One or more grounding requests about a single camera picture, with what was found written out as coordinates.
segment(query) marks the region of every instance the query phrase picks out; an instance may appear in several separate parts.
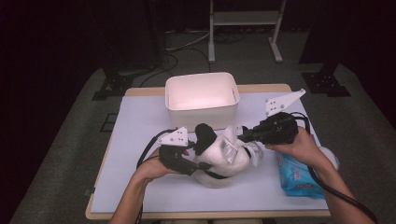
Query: white plastic bin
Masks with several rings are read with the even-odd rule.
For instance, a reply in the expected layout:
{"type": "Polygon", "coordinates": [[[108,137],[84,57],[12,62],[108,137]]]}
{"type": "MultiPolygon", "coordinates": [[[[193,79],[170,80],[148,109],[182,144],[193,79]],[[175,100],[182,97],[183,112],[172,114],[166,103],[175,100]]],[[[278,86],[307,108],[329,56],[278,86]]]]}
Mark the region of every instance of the white plastic bin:
{"type": "Polygon", "coordinates": [[[165,103],[174,127],[194,132],[200,123],[213,129],[233,124],[239,92],[229,73],[171,77],[165,84],[165,103]]]}

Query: power cord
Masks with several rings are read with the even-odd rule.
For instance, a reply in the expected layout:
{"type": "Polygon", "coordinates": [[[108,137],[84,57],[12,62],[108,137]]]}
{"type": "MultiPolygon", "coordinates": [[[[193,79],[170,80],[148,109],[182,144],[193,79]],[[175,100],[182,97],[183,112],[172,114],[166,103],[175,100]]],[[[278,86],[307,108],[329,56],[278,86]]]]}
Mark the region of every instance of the power cord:
{"type": "Polygon", "coordinates": [[[203,36],[201,36],[201,37],[199,37],[199,38],[197,38],[195,40],[192,40],[190,43],[187,43],[187,44],[175,47],[175,48],[165,49],[165,50],[166,51],[175,51],[175,50],[183,49],[183,48],[186,48],[188,46],[191,46],[191,45],[194,45],[196,43],[199,43],[200,41],[204,40],[205,38],[207,38],[209,36],[209,32],[208,31],[206,31],[206,32],[207,32],[207,34],[205,34],[205,35],[203,35],[203,36]]]}
{"type": "Polygon", "coordinates": [[[174,59],[175,59],[175,64],[172,65],[171,67],[167,68],[167,69],[164,69],[163,71],[161,71],[161,72],[159,72],[159,73],[156,73],[156,74],[153,74],[153,75],[147,77],[145,80],[142,81],[142,83],[140,83],[139,88],[142,88],[143,85],[144,85],[147,81],[149,81],[150,79],[152,79],[153,77],[156,77],[156,76],[158,76],[158,75],[160,75],[160,74],[162,74],[162,73],[168,72],[168,71],[172,70],[173,68],[175,68],[175,67],[177,66],[177,63],[178,63],[177,57],[175,57],[175,56],[173,56],[173,55],[171,55],[171,54],[168,54],[167,56],[174,58],[174,59]]]}
{"type": "MultiPolygon", "coordinates": [[[[152,148],[152,146],[155,144],[155,142],[157,142],[157,139],[158,139],[161,135],[163,135],[164,133],[171,133],[171,132],[173,132],[173,131],[175,131],[175,130],[173,130],[173,129],[164,130],[164,131],[161,131],[160,133],[158,133],[157,135],[155,135],[154,137],[151,138],[151,140],[149,141],[148,145],[147,145],[147,146],[145,147],[145,149],[143,150],[143,153],[142,153],[142,155],[140,156],[139,160],[137,161],[136,169],[139,168],[139,166],[140,166],[143,162],[155,158],[155,157],[152,157],[152,158],[147,158],[147,159],[145,159],[146,156],[147,156],[147,154],[149,153],[149,150],[152,148]]],[[[142,204],[142,207],[140,208],[139,214],[137,215],[137,219],[136,219],[136,222],[135,222],[136,224],[141,224],[141,223],[142,223],[142,214],[143,214],[143,204],[142,204]]]]}
{"type": "Polygon", "coordinates": [[[208,72],[209,72],[209,73],[211,72],[211,67],[210,67],[209,59],[207,58],[207,56],[206,56],[201,50],[198,50],[198,49],[178,49],[178,50],[174,50],[174,51],[172,51],[172,52],[175,53],[175,52],[179,52],[179,51],[182,51],[182,50],[194,50],[194,51],[197,51],[197,52],[199,52],[200,54],[202,54],[202,55],[204,56],[204,58],[205,58],[206,63],[207,63],[208,72]]]}
{"type": "Polygon", "coordinates": [[[236,35],[230,35],[230,34],[222,34],[222,35],[215,35],[215,43],[216,44],[221,44],[221,45],[231,45],[233,43],[242,41],[245,39],[244,35],[241,35],[241,37],[237,37],[236,35]]]}
{"type": "Polygon", "coordinates": [[[368,209],[366,206],[364,206],[362,203],[359,203],[358,201],[354,200],[351,197],[346,196],[345,194],[341,193],[340,191],[331,188],[330,186],[326,185],[323,181],[321,181],[317,174],[315,173],[314,169],[310,166],[308,166],[308,172],[312,176],[312,178],[317,182],[319,186],[321,186],[323,189],[328,191],[330,194],[344,200],[347,203],[352,204],[353,206],[359,208],[367,217],[369,217],[374,223],[378,223],[376,216],[370,209],[368,209]]]}

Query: dark background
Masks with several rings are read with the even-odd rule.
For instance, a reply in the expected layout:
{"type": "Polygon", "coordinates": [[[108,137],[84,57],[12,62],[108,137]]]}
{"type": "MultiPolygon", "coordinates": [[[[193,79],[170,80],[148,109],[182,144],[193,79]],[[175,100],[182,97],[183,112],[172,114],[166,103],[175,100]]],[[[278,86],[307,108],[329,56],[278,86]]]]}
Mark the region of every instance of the dark background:
{"type": "MultiPolygon", "coordinates": [[[[98,68],[131,71],[161,61],[161,30],[208,27],[208,1],[1,1],[1,209],[7,223],[79,91],[98,68]],[[152,26],[154,8],[162,17],[152,26]]],[[[278,1],[216,1],[224,10],[278,8],[278,1]]],[[[300,63],[330,55],[347,66],[387,116],[395,114],[393,1],[289,1],[281,29],[310,34],[300,63]]]]}

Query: metal shelf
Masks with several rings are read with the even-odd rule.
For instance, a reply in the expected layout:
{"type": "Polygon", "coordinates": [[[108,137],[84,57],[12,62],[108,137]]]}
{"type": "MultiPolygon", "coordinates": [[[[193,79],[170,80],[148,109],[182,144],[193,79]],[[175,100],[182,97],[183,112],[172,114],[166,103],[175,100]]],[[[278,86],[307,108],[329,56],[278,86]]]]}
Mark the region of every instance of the metal shelf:
{"type": "Polygon", "coordinates": [[[278,11],[214,12],[214,25],[273,25],[278,11]]]}

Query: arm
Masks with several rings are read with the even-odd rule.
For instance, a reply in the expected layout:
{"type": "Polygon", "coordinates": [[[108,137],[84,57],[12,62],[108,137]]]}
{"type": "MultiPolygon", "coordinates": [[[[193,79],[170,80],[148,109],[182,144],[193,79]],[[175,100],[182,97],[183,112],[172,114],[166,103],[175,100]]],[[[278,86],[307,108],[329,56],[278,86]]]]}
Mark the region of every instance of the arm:
{"type": "Polygon", "coordinates": [[[166,174],[176,173],[164,167],[157,156],[158,149],[136,169],[122,194],[110,223],[135,223],[143,204],[148,183],[166,174]]]}
{"type": "MultiPolygon", "coordinates": [[[[287,153],[297,161],[311,166],[326,185],[354,199],[352,192],[342,177],[305,129],[299,128],[299,133],[292,144],[268,145],[265,147],[287,153]]],[[[324,190],[324,196],[334,223],[374,223],[359,208],[330,194],[326,190],[324,190]]]]}

